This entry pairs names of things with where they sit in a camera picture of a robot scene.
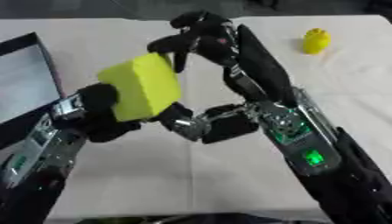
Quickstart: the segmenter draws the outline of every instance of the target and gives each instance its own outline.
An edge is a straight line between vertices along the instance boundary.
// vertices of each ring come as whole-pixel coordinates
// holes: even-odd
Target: gray floor
[[[280,0],[277,10],[257,1],[261,0],[0,0],[0,18],[170,19],[201,9],[229,18],[363,14],[369,0]]]

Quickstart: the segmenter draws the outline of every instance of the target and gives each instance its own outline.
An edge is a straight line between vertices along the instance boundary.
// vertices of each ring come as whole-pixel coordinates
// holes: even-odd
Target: yellow ball
[[[331,43],[331,35],[319,28],[311,29],[304,35],[304,52],[317,54]]]

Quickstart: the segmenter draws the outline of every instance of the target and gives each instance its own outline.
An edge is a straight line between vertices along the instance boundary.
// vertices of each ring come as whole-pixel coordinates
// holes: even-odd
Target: white tablecloth
[[[392,179],[392,29],[378,16],[242,17],[306,88],[327,116],[343,126]],[[321,54],[300,52],[311,28],[332,35]],[[71,94],[103,69],[146,53],[153,39],[175,33],[164,21],[123,19],[0,20],[0,40],[37,32]],[[192,56],[180,75],[182,102],[203,111],[240,102],[221,68]],[[88,143],[51,218],[254,212],[314,218],[321,212],[286,167],[280,152],[255,133],[230,141],[190,143],[158,124],[110,143]]]

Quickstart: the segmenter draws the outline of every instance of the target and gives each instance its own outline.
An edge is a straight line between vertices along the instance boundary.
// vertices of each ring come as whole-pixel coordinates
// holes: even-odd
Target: green led light
[[[306,159],[306,162],[311,166],[324,163],[324,157],[317,150],[308,150],[304,154],[304,159]]]
[[[26,160],[27,160],[27,157],[25,157],[25,156],[20,157],[20,158],[17,160],[17,162],[15,162],[15,164],[14,164],[14,166],[13,166],[13,169],[14,169],[16,172],[19,172],[20,169],[22,168],[22,166],[25,164]]]

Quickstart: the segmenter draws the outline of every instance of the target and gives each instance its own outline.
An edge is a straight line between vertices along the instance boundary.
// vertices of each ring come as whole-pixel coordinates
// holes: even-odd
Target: black box
[[[52,60],[36,33],[0,43],[0,149],[24,139],[61,96]]]

